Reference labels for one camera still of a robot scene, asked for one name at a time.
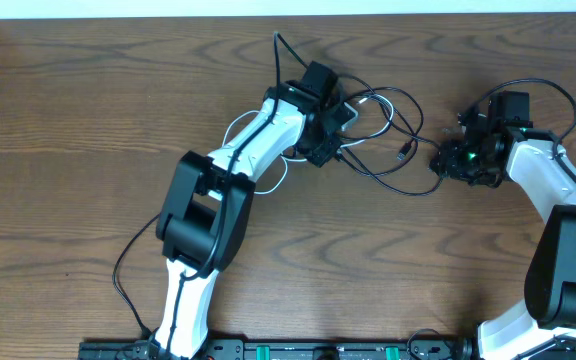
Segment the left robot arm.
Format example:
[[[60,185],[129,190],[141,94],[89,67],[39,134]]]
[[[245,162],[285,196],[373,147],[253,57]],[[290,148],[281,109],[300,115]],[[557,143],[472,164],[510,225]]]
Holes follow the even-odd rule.
[[[339,76],[311,62],[300,80],[269,88],[255,118],[207,155],[178,162],[156,225],[167,259],[164,317],[153,343],[159,359],[191,359],[207,338],[217,276],[245,237],[256,183],[290,148],[317,167],[340,149],[338,135],[357,118],[343,100]]]

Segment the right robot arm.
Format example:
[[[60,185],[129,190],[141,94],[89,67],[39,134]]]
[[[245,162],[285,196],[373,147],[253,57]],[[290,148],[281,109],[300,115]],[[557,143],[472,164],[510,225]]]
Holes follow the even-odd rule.
[[[526,92],[487,96],[488,112],[459,115],[463,136],[441,144],[429,167],[471,186],[519,185],[545,223],[523,298],[458,341],[454,359],[576,359],[576,168],[561,137],[534,127]]]

